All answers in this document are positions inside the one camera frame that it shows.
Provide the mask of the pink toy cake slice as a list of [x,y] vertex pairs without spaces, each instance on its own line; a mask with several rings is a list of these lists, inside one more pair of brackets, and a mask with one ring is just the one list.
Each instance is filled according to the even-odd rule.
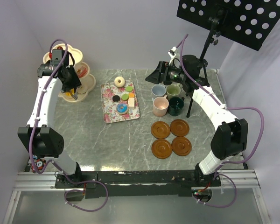
[[81,66],[79,69],[77,69],[77,75],[79,78],[82,78],[83,76],[85,76],[87,73],[87,68],[84,66]]

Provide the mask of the metal serving tongs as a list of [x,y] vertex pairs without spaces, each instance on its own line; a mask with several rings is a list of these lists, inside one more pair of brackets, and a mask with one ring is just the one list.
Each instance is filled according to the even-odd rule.
[[70,90],[70,95],[71,95],[71,97],[72,97],[74,100],[77,100],[77,98],[78,98],[78,93],[77,93],[77,91],[76,91],[75,88],[73,88],[73,89]]

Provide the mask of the white toy donut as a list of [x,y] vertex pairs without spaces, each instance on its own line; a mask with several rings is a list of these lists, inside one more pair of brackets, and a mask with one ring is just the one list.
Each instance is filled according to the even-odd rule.
[[122,88],[122,87],[124,87],[124,86],[125,86],[125,83],[126,83],[125,79],[124,79],[123,77],[121,77],[121,76],[118,76],[118,77],[116,77],[116,78],[114,79],[114,84],[115,84],[115,86],[116,86],[117,88]]

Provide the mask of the black toy cookie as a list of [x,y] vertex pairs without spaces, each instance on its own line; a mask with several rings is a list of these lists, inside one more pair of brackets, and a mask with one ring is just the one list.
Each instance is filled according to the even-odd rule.
[[112,97],[113,102],[119,102],[120,101],[120,96],[119,95],[114,95]]

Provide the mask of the blue frosted toy donut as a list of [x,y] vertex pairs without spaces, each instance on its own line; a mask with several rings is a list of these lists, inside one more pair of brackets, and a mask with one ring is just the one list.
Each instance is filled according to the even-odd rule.
[[120,103],[116,107],[117,113],[118,114],[126,114],[128,112],[128,105],[124,103]]

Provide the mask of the pink sprinkled toy donut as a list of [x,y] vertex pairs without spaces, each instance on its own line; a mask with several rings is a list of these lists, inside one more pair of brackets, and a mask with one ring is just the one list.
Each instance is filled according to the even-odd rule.
[[87,86],[87,85],[82,85],[81,88],[80,88],[80,90],[81,90],[81,91],[84,91],[84,92],[86,92],[87,89],[88,89],[88,86]]

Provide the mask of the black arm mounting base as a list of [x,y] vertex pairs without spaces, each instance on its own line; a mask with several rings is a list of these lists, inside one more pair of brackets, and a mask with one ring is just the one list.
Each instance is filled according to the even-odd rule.
[[83,171],[81,181],[91,183],[72,184],[57,175],[55,188],[84,190],[86,199],[104,197],[105,190],[108,196],[192,196],[192,189],[220,187],[220,178],[213,176],[195,170]]

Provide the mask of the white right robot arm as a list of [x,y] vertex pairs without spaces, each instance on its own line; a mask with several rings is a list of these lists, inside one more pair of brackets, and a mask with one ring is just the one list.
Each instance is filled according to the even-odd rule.
[[196,102],[213,124],[215,134],[210,152],[198,163],[198,172],[194,175],[196,184],[204,186],[210,181],[210,174],[218,170],[223,162],[246,149],[248,123],[228,111],[213,92],[207,77],[200,76],[206,60],[199,61],[194,55],[184,55],[179,62],[180,66],[177,67],[174,62],[159,61],[156,69],[145,80],[153,84],[181,84],[191,102]]

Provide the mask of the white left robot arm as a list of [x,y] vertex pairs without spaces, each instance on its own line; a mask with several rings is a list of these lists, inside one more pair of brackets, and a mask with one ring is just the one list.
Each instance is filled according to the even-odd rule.
[[42,64],[38,69],[38,91],[32,114],[26,126],[18,129],[18,137],[29,153],[32,170],[42,174],[52,163],[73,188],[82,184],[82,171],[63,150],[64,138],[53,126],[59,92],[75,90],[80,84],[72,65]]

